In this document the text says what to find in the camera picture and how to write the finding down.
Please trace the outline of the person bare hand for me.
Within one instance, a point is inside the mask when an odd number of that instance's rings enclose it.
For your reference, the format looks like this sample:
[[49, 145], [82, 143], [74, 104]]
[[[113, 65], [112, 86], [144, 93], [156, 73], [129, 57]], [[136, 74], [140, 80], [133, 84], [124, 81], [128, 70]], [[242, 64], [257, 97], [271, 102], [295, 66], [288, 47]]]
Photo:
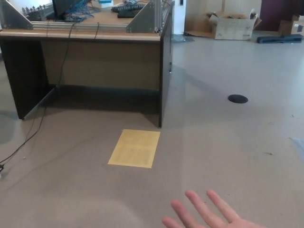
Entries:
[[[213, 213], [200, 196], [193, 190], [185, 191], [186, 197], [190, 200], [196, 211], [199, 213], [203, 221], [209, 228], [261, 228], [262, 225], [241, 218], [215, 191], [208, 190], [206, 195], [216, 206], [219, 212], [224, 216], [226, 222]], [[181, 226], [177, 221], [169, 217], [162, 219], [162, 224], [167, 228], [202, 228], [202, 224], [197, 222], [195, 218], [186, 210], [183, 204], [178, 200], [171, 202], [176, 215], [183, 223]]]

